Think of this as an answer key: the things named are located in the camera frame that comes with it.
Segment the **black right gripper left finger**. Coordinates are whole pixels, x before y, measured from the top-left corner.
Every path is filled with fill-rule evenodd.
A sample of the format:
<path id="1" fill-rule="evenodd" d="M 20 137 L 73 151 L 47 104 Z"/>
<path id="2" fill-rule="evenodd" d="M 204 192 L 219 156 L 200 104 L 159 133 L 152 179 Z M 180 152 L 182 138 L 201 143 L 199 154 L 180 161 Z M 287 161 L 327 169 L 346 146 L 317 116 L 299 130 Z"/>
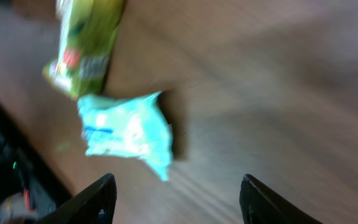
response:
<path id="1" fill-rule="evenodd" d="M 112 224 L 116 200 L 116 180 L 107 173 L 35 224 Z"/>

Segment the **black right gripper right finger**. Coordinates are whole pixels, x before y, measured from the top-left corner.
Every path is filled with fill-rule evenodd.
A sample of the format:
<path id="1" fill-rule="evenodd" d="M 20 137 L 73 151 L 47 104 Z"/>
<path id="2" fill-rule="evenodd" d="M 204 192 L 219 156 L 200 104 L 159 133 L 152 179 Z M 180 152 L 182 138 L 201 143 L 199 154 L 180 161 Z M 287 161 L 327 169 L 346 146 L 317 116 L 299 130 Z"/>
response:
<path id="1" fill-rule="evenodd" d="M 250 174 L 243 177 L 239 204 L 245 224 L 321 224 Z"/>

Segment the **teal wipes packet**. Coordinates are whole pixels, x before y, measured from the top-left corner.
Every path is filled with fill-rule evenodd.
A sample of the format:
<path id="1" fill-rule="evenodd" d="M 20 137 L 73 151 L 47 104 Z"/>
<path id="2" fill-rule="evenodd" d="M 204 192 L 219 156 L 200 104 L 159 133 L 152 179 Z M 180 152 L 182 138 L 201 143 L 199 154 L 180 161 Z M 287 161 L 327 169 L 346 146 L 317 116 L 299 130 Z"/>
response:
<path id="1" fill-rule="evenodd" d="M 85 95 L 77 108 L 86 156 L 136 158 L 162 182 L 169 180 L 172 129 L 158 107 L 160 92 L 132 99 Z"/>

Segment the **green snack packet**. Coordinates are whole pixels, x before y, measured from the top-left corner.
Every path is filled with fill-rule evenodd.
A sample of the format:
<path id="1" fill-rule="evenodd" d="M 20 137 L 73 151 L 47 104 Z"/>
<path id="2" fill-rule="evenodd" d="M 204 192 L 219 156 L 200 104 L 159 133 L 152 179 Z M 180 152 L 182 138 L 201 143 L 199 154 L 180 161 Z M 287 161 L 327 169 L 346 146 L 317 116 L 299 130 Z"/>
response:
<path id="1" fill-rule="evenodd" d="M 125 0 L 57 0 L 58 54 L 44 77 L 68 97 L 99 93 L 111 59 Z"/>

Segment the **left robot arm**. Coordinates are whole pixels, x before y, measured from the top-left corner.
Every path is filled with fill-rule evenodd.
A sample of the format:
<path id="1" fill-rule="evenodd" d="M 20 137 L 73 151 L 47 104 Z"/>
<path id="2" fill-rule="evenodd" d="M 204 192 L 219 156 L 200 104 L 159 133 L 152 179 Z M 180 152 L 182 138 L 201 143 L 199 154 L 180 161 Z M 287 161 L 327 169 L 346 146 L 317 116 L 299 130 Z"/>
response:
<path id="1" fill-rule="evenodd" d="M 71 198 L 0 104 L 0 223 L 35 223 Z"/>

